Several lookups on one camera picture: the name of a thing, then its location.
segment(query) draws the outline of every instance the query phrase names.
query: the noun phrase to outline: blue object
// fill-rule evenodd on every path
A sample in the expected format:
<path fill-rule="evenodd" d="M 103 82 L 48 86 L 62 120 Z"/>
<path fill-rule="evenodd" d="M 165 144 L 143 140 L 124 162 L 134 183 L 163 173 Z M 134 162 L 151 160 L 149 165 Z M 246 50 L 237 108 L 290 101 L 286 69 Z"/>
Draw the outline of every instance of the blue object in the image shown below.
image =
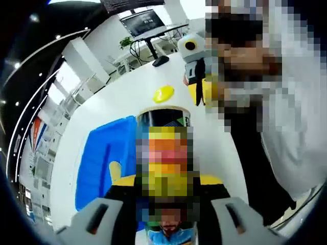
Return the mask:
<path fill-rule="evenodd" d="M 84 208 L 95 198 L 104 197 L 112 182 L 109 164 L 122 166 L 122 177 L 136 174 L 136 119 L 122 118 L 103 125 L 88 135 L 78 170 L 75 207 Z"/>

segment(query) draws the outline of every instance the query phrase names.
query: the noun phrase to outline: white table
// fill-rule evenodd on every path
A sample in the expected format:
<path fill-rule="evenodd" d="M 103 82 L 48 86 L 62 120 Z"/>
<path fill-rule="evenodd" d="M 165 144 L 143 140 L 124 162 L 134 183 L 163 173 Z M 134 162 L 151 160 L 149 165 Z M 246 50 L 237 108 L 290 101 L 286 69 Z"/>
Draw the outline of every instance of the white table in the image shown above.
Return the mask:
<path fill-rule="evenodd" d="M 194 157 L 202 174 L 220 177 L 233 197 L 248 203 L 242 166 L 230 133 L 223 122 L 206 115 L 204 106 L 196 107 L 183 84 L 184 61 L 179 53 L 160 67 L 146 64 L 119 77 L 88 99 L 72 115 L 57 150 L 51 179 L 51 214 L 54 229 L 70 225 L 75 210 L 78 168 L 91 130 L 116 119 L 138 115 L 156 106 L 153 94 L 172 85 L 175 94 L 162 105 L 183 107 L 191 113 L 194 127 Z"/>

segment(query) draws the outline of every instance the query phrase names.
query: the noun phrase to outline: potted plant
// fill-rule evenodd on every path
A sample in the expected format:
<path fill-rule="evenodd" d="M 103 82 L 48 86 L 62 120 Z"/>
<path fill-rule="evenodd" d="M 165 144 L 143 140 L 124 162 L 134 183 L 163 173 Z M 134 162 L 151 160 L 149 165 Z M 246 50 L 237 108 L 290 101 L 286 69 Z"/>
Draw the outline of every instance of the potted plant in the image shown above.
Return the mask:
<path fill-rule="evenodd" d="M 35 166 L 31 169 L 32 175 L 35 176 Z"/>
<path fill-rule="evenodd" d="M 120 44 L 120 46 L 121 46 L 121 50 L 123 50 L 124 47 L 127 47 L 127 46 L 131 45 L 132 42 L 133 42 L 132 37 L 125 37 L 123 40 L 121 40 L 121 41 L 119 42 L 119 44 Z"/>

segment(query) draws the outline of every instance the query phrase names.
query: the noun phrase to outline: monitor stand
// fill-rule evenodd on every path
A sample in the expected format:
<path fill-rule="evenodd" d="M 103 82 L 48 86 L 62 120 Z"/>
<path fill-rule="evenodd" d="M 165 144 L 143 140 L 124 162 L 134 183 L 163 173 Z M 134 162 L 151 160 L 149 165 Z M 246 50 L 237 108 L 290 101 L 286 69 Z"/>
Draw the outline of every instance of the monitor stand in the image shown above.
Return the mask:
<path fill-rule="evenodd" d="M 160 56 L 158 59 L 156 59 L 152 65 L 154 67 L 158 67 L 158 66 L 161 66 L 165 63 L 167 63 L 169 61 L 169 57 L 168 56 Z"/>

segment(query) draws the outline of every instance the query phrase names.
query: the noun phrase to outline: person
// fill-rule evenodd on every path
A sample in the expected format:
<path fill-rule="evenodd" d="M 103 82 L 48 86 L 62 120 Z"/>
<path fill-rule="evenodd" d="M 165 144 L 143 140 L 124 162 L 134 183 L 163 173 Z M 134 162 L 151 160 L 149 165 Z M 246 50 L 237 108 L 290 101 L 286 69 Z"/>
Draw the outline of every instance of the person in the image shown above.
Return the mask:
<path fill-rule="evenodd" d="M 212 104 L 230 127 L 249 204 L 271 224 L 326 180 L 326 68 L 277 0 L 247 13 L 231 2 L 219 1 L 206 25 L 218 61 Z"/>
<path fill-rule="evenodd" d="M 161 209 L 160 231 L 148 231 L 149 244 L 194 244 L 195 228 L 182 229 L 180 220 L 179 209 Z"/>

